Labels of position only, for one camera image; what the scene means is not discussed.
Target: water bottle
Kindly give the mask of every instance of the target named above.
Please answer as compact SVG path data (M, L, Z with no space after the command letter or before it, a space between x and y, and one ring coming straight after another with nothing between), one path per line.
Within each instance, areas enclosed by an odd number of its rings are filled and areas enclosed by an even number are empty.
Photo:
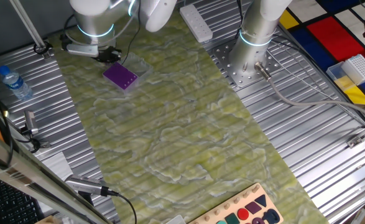
M15 70L10 70L8 66L0 67L0 74L2 76L2 82L8 89L12 90L16 97L20 100L28 100L32 98L32 89L23 82L22 77Z

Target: white power strip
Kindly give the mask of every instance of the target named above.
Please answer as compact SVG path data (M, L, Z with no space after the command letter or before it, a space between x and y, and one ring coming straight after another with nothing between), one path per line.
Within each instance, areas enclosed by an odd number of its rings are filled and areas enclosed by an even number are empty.
M197 41L204 42L213 38L213 32L194 5L180 8L180 14Z

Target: wooden puzzle board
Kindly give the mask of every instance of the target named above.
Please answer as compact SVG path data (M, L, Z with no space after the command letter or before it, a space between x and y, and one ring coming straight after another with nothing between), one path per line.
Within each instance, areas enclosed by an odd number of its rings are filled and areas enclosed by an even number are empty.
M227 199L190 224L279 224L283 217L259 183Z

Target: gray cable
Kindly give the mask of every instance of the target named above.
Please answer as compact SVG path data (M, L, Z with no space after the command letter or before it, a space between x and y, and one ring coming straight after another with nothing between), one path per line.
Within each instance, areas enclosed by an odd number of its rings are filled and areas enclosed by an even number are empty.
M294 105L294 106L314 106L314 105L324 105L324 104L336 104L336 105L344 105L350 108L353 108L359 112L362 112L363 114L365 114L365 110L353 105L352 103L347 103L347 102L343 102L343 101L338 101L338 100L324 100L324 101L316 101L316 102L308 102L308 103L298 103L298 102L294 102L291 101L289 99L287 99L286 97L284 97L280 91L276 88L275 83L272 81L272 79L268 80L270 86L274 89L275 93L279 96L279 98L281 100L283 100L284 102L290 104L290 105Z

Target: green marbled mat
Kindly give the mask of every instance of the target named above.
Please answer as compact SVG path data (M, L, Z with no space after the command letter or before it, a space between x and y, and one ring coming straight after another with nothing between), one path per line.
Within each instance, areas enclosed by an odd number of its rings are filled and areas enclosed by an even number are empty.
M136 29L118 39L123 51ZM131 52L154 72L127 96L102 77L105 65L60 50L58 37L55 57L104 179L139 223L189 222L255 182L284 223L327 223L178 12L154 34L141 27ZM134 223L129 205L113 202Z

